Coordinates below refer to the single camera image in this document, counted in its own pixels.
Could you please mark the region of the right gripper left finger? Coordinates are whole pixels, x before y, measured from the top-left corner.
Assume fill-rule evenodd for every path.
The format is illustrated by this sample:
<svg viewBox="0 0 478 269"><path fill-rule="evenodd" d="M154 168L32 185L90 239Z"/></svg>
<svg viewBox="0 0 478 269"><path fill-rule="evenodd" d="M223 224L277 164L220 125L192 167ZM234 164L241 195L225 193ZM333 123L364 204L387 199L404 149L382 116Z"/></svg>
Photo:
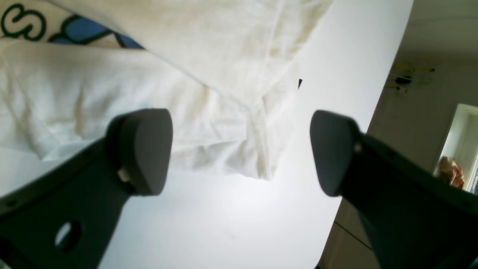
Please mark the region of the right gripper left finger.
<svg viewBox="0 0 478 269"><path fill-rule="evenodd" d="M157 196L169 167L167 109L121 114L106 136L1 198L1 261L12 269L95 269L131 196Z"/></svg>

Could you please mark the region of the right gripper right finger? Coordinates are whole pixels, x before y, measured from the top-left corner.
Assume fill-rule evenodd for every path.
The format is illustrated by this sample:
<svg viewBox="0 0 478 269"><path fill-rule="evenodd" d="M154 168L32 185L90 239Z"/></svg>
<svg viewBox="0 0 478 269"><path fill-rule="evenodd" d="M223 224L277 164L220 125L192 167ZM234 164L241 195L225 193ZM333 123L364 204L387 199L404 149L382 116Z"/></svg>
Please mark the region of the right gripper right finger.
<svg viewBox="0 0 478 269"><path fill-rule="evenodd" d="M358 211L383 269L476 269L478 199L445 184L343 115L318 110L310 140L319 184Z"/></svg>

